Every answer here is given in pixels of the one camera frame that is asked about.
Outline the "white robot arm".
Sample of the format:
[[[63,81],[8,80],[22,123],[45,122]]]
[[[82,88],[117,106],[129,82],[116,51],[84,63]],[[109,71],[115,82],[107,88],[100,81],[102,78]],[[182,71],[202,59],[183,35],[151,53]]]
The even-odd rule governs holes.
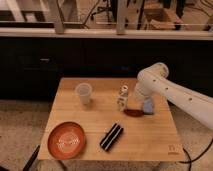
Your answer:
[[[142,100],[158,93],[213,131],[213,98],[169,81],[168,75],[162,62],[142,69],[137,75],[136,97]]]

